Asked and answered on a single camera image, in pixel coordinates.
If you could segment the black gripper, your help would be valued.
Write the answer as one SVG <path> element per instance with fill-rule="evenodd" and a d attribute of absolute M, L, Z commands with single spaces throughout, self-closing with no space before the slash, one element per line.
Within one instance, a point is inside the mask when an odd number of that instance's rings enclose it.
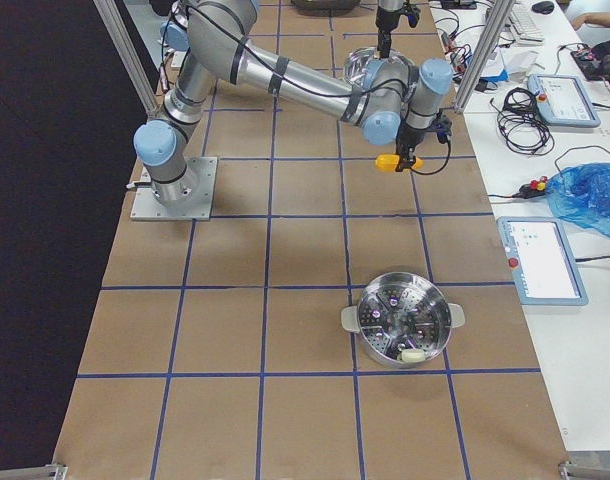
<path fill-rule="evenodd" d="M 378 29 L 377 52 L 379 59 L 387 59 L 391 51 L 393 27 L 389 21 L 376 23 Z"/>
<path fill-rule="evenodd" d="M 394 155 L 394 171 L 403 172 L 406 168 L 413 172 L 416 157 L 413 155 L 416 147 L 421 143 L 421 131 L 408 124 L 401 124 L 396 137 L 396 154 Z"/>

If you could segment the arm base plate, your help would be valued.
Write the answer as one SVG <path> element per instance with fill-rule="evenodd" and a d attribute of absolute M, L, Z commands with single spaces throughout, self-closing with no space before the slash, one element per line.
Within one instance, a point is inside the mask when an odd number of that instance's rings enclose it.
<path fill-rule="evenodd" d="M 154 182 L 145 167 L 138 181 L 130 218 L 134 221 L 209 221 L 217 177 L 217 157 L 190 157 L 184 176 L 177 182 Z"/>

